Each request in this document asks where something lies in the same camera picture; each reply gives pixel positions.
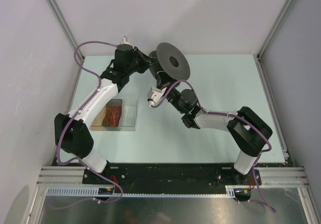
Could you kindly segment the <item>black cable spool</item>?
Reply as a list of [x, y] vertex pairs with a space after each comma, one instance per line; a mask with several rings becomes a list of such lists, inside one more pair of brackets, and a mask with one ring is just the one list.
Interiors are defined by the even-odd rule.
[[170, 43], [158, 44], [156, 50], [148, 55], [154, 60], [150, 72], [156, 78], [157, 72], [166, 72], [172, 79], [188, 80], [190, 77], [190, 66], [184, 54]]

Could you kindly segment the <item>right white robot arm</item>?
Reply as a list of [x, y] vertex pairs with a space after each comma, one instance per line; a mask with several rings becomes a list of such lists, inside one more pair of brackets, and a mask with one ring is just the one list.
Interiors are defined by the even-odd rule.
[[238, 111], [210, 111], [203, 108], [192, 87], [178, 91], [182, 82], [174, 80], [164, 71], [154, 74], [157, 87], [149, 97], [150, 106], [159, 107], [167, 100], [180, 114], [187, 128], [216, 129], [229, 132], [240, 149], [231, 175], [236, 184], [244, 184], [260, 155], [271, 150], [269, 138], [272, 129], [251, 108], [243, 106]]

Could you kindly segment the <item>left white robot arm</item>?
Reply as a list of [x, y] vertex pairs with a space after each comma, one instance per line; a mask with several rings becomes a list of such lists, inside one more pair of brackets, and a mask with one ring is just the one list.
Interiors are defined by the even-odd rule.
[[101, 74], [83, 68], [97, 77], [98, 82], [78, 107], [65, 115], [57, 114], [54, 119], [56, 157], [60, 165], [70, 163], [61, 161], [60, 152], [64, 151], [94, 171], [93, 177], [99, 183], [104, 184], [110, 180], [111, 172], [106, 168], [108, 161], [95, 150], [89, 129], [102, 108], [129, 82], [130, 76], [136, 72], [145, 73], [153, 64], [154, 60], [137, 47], [119, 44], [114, 59]]

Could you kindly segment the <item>clear compartment tray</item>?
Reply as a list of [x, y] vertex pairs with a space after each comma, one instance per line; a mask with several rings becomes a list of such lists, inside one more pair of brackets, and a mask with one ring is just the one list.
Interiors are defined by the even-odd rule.
[[92, 131], [135, 131], [137, 99], [110, 100], [93, 120]]

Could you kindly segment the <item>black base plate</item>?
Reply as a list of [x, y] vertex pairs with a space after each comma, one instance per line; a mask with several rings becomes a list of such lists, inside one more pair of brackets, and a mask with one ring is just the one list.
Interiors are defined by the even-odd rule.
[[242, 177], [233, 164], [110, 164], [103, 172], [119, 184], [125, 194], [225, 194], [228, 185], [248, 187], [251, 181], [261, 184], [258, 170]]

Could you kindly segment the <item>left aluminium frame post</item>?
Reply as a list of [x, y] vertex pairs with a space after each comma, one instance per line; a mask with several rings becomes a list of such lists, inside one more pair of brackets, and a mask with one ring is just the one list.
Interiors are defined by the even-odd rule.
[[61, 27], [62, 32], [64, 33], [67, 41], [71, 45], [72, 49], [75, 50], [78, 46], [78, 43], [57, 3], [56, 0], [46, 0], [49, 8], [51, 9], [55, 19], [57, 20], [59, 26]]

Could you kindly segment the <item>aluminium frame post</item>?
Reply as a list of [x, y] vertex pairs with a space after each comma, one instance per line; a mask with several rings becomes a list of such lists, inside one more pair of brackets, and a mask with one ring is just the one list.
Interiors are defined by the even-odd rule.
[[265, 38], [261, 48], [259, 49], [257, 53], [258, 59], [262, 58], [264, 53], [266, 52], [269, 45], [272, 43], [273, 39], [275, 38], [276, 34], [280, 30], [283, 22], [285, 21], [287, 15], [289, 14], [290, 10], [294, 6], [296, 0], [286, 0], [276, 18], [274, 21], [272, 28], [270, 29], [267, 37]]
[[71, 45], [72, 49], [75, 50], [78, 46], [78, 43], [57, 3], [56, 0], [46, 0], [49, 8], [51, 9], [55, 19], [57, 20], [59, 26], [61, 27], [62, 32], [64, 33], [67, 41]]

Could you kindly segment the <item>aluminium front rail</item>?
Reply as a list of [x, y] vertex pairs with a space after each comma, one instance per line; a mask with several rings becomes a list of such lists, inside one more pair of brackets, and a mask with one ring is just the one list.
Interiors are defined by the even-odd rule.
[[[259, 167], [262, 187], [302, 188], [308, 187], [309, 181], [303, 167]], [[37, 184], [45, 186], [82, 185], [85, 167], [45, 166], [42, 167]]]

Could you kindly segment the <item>right aluminium frame post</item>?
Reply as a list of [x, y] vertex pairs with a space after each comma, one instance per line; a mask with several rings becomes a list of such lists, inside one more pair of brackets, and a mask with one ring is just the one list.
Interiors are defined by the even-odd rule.
[[285, 21], [287, 15], [289, 14], [290, 10], [294, 6], [296, 0], [286, 0], [276, 18], [274, 21], [272, 28], [270, 29], [267, 37], [265, 38], [261, 48], [259, 49], [257, 53], [258, 59], [262, 58], [264, 53], [266, 52], [269, 45], [272, 43], [273, 39], [275, 38], [276, 34], [280, 30], [283, 22]]

